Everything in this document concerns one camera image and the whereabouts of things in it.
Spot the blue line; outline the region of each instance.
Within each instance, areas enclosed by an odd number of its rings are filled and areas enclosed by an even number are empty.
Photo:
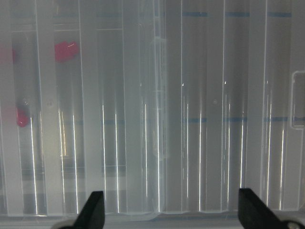
[[[105,125],[114,125],[114,124],[115,124],[115,121],[114,121],[114,120],[105,120],[105,121],[104,121],[104,124],[105,124]]]
[[[237,18],[248,18],[250,17],[249,12],[226,12],[224,13],[226,17],[237,17]]]
[[[271,117],[271,118],[264,118],[264,122],[287,122],[288,117]]]
[[[284,13],[284,12],[268,12],[268,17],[275,17],[275,18],[291,18],[291,13]]]
[[[298,121],[305,121],[305,117],[294,117],[294,121],[298,122]]]
[[[207,17],[207,12],[182,12],[184,17]]]

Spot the red object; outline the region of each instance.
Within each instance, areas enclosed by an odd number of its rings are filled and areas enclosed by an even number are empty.
[[[25,112],[21,109],[16,109],[17,125],[20,127],[25,127],[29,123],[29,118],[26,116]]]
[[[76,42],[61,42],[55,45],[55,60],[57,62],[65,62],[74,58],[80,49]]]

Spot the plastic container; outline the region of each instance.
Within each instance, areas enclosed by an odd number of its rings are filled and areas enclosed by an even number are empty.
[[[302,0],[0,5],[0,228],[94,190],[107,228],[240,228],[240,187],[305,219]]]

